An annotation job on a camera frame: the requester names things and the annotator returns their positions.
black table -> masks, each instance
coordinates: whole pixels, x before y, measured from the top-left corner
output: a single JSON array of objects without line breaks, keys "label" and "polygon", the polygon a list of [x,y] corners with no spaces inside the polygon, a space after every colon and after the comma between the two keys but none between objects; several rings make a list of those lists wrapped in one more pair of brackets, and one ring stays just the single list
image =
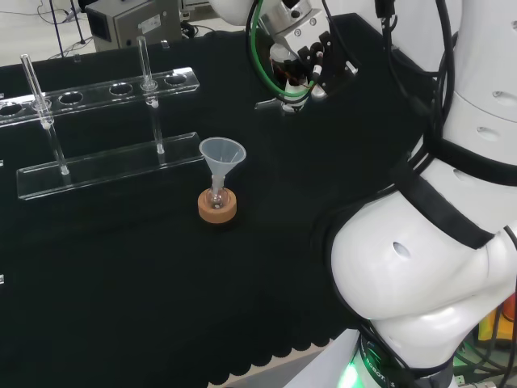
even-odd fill
[{"label": "black table", "polygon": [[[205,387],[347,327],[309,256],[311,224],[328,203],[383,188],[426,120],[389,77],[380,36],[356,15],[336,19],[359,76],[297,116],[254,111],[270,96],[242,33],[149,49],[154,72],[191,66],[201,84],[161,100],[164,136],[197,131],[246,147],[226,180],[238,198],[226,227],[197,214],[210,184],[204,162],[18,200],[16,169],[53,157],[37,123],[0,129],[2,388]],[[35,68],[43,90],[140,73],[134,49]],[[431,97],[429,81],[400,71],[410,91]],[[29,92],[19,65],[0,69],[0,85],[6,98]],[[152,140],[143,103],[57,117],[56,128],[66,157]]]}]

white funnel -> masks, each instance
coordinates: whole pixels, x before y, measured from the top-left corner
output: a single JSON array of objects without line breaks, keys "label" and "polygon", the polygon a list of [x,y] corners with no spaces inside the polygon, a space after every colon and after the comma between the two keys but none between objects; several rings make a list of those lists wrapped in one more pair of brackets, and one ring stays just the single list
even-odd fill
[{"label": "white funnel", "polygon": [[236,141],[210,137],[200,144],[200,151],[215,176],[223,177],[246,158],[246,150]]}]

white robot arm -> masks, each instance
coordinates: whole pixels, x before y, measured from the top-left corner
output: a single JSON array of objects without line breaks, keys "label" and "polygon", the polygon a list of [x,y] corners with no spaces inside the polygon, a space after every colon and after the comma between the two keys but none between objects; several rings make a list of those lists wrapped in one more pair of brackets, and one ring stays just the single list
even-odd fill
[{"label": "white robot arm", "polygon": [[[210,1],[223,19],[239,25],[246,23],[253,2]],[[292,20],[293,4],[305,2],[268,0],[262,21],[277,44],[299,57],[301,45],[310,47],[319,37],[310,33],[310,23],[304,25],[318,10],[307,8]],[[307,33],[292,39],[288,34],[300,25]],[[322,26],[330,30],[326,19]],[[463,0],[455,88],[443,138],[510,167],[517,167],[516,47],[515,0]],[[467,247],[395,192],[364,206],[343,226],[330,264],[347,304],[371,320],[409,367],[433,370],[447,364],[469,331],[515,291],[517,252],[503,227],[517,231],[517,187],[474,178],[437,158],[422,177],[494,238],[481,249]],[[360,350],[355,364],[364,386],[379,386]],[[449,383],[455,385],[453,380],[444,384]]]}]

glass tube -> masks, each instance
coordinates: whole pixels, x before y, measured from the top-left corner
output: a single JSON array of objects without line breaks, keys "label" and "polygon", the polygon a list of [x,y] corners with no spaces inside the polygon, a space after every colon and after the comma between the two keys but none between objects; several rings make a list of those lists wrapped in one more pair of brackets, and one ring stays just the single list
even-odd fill
[{"label": "glass tube", "polygon": [[145,91],[152,91],[156,89],[158,85],[153,81],[153,73],[151,73],[151,64],[149,63],[149,54],[147,53],[147,44],[143,36],[138,36],[137,41],[140,52],[140,65],[142,73],[144,74],[144,82],[141,87]]},{"label": "glass tube", "polygon": [[32,67],[31,58],[24,54],[21,56],[23,71],[25,72],[25,76],[27,77],[27,82],[29,87],[31,88],[31,92],[34,95],[35,105],[34,108],[38,112],[38,116],[40,117],[41,126],[45,130],[48,135],[48,141],[50,142],[50,147],[52,148],[52,152],[54,157],[56,158],[57,164],[61,170],[63,175],[68,175],[69,170],[66,166],[65,156],[63,155],[63,151],[61,150],[61,145],[59,144],[59,140],[57,139],[56,129],[54,128],[54,118],[50,114],[48,110],[47,102],[41,92],[40,83],[38,82],[38,78],[36,77],[36,72]]}]

rack hole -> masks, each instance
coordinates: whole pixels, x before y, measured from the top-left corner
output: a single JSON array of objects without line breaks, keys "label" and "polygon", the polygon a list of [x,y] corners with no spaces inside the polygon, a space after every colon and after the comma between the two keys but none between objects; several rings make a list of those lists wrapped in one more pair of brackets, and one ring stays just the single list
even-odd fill
[{"label": "rack hole", "polygon": [[82,93],[78,91],[70,91],[59,96],[59,102],[63,105],[75,105],[82,101]]},{"label": "rack hole", "polygon": [[187,81],[187,77],[183,74],[170,74],[165,77],[165,83],[171,86],[181,85]]},{"label": "rack hole", "polygon": [[121,82],[116,83],[115,85],[111,85],[110,87],[110,93],[113,95],[127,95],[131,93],[132,86],[128,83]]},{"label": "rack hole", "polygon": [[11,117],[16,115],[22,110],[22,106],[19,103],[8,103],[0,108],[0,116]]}]

